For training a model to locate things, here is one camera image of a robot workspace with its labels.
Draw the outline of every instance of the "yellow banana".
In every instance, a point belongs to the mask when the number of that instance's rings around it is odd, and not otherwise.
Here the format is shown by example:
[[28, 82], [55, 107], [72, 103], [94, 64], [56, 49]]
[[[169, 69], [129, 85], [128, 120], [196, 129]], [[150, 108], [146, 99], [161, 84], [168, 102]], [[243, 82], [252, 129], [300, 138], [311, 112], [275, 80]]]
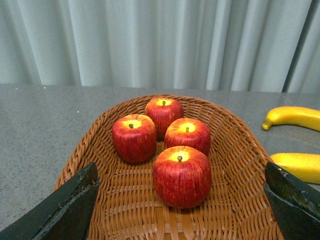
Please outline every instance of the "yellow banana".
[[284, 124], [320, 131], [320, 111], [300, 106], [276, 107], [268, 112], [262, 128], [267, 131], [272, 125]]
[[320, 184], [320, 155], [308, 153], [276, 153], [270, 156], [275, 164], [300, 180]]

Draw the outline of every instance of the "white curtain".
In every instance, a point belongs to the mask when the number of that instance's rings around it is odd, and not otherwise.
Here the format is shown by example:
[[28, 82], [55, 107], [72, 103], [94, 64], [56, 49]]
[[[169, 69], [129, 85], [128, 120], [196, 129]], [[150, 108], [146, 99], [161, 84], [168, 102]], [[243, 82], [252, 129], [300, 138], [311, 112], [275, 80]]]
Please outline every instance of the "white curtain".
[[0, 83], [319, 93], [319, 0], [0, 0]]

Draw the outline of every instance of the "red apple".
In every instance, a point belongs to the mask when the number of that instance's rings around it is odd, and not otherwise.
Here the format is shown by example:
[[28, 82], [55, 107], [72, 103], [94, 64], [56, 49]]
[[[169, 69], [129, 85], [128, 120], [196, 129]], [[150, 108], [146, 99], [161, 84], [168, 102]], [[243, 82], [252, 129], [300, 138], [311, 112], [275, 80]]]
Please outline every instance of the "red apple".
[[124, 116], [112, 126], [112, 141], [122, 160], [129, 163], [144, 162], [156, 152], [155, 124], [146, 115]]
[[189, 146], [174, 146], [157, 157], [153, 187], [169, 206], [193, 208], [208, 196], [212, 185], [208, 157]]
[[169, 125], [184, 117], [184, 108], [175, 99], [154, 98], [145, 106], [144, 114], [154, 122], [158, 141], [163, 141]]
[[193, 118], [179, 118], [168, 127], [164, 148], [189, 146], [209, 155], [210, 129], [204, 122]]

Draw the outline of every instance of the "table surface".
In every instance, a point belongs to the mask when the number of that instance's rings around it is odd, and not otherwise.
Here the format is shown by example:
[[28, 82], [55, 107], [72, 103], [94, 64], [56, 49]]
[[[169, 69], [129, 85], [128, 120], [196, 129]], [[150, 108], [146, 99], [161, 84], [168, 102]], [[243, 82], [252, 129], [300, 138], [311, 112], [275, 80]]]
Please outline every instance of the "table surface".
[[248, 125], [269, 155], [320, 154], [315, 130], [261, 128], [268, 111], [279, 106], [320, 110], [318, 94], [0, 84], [0, 231], [50, 195], [69, 156], [100, 114], [151, 94], [221, 105]]

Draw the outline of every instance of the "woven basket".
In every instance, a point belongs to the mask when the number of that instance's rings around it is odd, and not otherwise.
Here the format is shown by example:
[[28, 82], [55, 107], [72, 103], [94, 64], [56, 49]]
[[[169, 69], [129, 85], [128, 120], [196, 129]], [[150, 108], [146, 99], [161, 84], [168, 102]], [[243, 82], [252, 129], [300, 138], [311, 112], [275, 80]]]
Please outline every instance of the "woven basket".
[[[184, 116], [206, 123], [211, 130], [209, 160], [212, 188], [198, 207], [173, 209], [156, 194], [154, 157], [128, 164], [116, 154], [111, 129], [129, 114], [143, 114], [153, 98], [176, 99]], [[66, 163], [56, 190], [91, 161], [98, 167], [100, 188], [94, 207], [90, 240], [163, 239], [283, 239], [264, 194], [264, 168], [271, 161], [246, 124], [214, 103], [186, 96], [147, 95], [116, 105], [90, 127]]]

